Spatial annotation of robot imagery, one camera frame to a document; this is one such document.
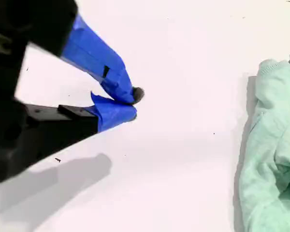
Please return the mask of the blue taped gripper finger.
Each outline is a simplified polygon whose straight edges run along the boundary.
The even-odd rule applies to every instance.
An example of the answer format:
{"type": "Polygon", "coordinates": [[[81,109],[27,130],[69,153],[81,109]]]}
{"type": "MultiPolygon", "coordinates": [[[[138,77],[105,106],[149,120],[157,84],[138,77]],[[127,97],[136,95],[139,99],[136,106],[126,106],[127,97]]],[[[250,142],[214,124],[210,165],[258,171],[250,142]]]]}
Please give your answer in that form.
{"type": "Polygon", "coordinates": [[[91,94],[92,106],[27,105],[24,156],[40,161],[73,144],[136,119],[132,105],[91,94]]]}
{"type": "Polygon", "coordinates": [[[28,0],[29,41],[97,80],[123,104],[136,104],[145,92],[134,87],[122,58],[83,20],[73,0],[28,0]]]}

